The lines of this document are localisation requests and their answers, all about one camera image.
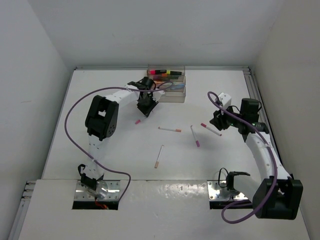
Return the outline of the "purple black highlighter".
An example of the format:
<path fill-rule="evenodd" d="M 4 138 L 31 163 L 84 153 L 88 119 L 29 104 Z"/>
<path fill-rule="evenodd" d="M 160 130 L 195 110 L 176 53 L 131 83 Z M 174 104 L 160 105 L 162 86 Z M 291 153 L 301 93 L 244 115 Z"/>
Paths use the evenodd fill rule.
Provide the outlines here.
<path fill-rule="evenodd" d="M 170 76 L 153 76 L 152 79 L 158 82 L 183 82 L 184 76 L 170 75 Z"/>

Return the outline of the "pink black highlighter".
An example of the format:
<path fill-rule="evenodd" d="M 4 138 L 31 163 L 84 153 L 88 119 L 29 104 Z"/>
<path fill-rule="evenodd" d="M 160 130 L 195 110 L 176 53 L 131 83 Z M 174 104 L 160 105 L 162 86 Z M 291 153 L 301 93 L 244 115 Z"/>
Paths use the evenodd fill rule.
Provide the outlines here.
<path fill-rule="evenodd" d="M 155 70 L 150 70 L 149 73 L 151 75 L 163 75 L 163 74 L 167 74 L 167 70 L 166 69 L 155 69 Z"/>

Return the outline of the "yellow black highlighter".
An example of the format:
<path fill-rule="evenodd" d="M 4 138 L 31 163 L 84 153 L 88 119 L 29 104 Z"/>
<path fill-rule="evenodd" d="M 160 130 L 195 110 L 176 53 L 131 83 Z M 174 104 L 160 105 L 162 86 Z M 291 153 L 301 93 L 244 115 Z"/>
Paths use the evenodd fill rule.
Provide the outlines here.
<path fill-rule="evenodd" d="M 166 73 L 168 75 L 175 75 L 175 76 L 181 76 L 183 74 L 183 72 L 181 71 L 172 71 L 172 70 L 167 70 Z"/>

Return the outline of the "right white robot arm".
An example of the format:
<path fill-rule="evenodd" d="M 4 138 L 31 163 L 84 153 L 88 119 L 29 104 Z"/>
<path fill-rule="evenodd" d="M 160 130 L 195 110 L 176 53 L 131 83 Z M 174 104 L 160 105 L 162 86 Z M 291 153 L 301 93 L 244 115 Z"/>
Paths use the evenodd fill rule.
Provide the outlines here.
<path fill-rule="evenodd" d="M 229 192 L 244 194 L 253 209 L 252 213 L 229 223 L 237 224 L 253 215 L 259 219 L 294 220 L 298 214 L 303 184 L 292 178 L 279 160 L 267 125 L 259 121 L 260 101 L 243 98 L 237 112 L 233 110 L 231 96 L 226 93 L 220 93 L 211 102 L 218 109 L 213 113 L 210 124 L 219 131 L 229 127 L 238 130 L 253 155 L 260 175 L 260 182 L 256 182 L 244 171 L 227 173 L 225 188 Z"/>

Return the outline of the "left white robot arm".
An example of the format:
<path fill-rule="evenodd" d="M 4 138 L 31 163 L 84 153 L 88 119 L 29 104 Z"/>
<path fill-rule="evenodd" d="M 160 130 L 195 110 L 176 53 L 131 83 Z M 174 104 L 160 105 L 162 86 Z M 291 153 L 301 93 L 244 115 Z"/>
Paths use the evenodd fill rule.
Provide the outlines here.
<path fill-rule="evenodd" d="M 106 96 L 94 96 L 85 119 L 90 145 L 88 156 L 91 162 L 79 166 L 79 174 L 81 183 L 92 191 L 98 190 L 99 181 L 104 177 L 97 161 L 102 156 L 102 148 L 116 131 L 120 108 L 136 102 L 137 109 L 148 117 L 165 94 L 165 91 L 157 88 L 155 82 L 148 77 L 137 82 L 131 81 L 124 87 L 106 89 L 116 92 Z"/>

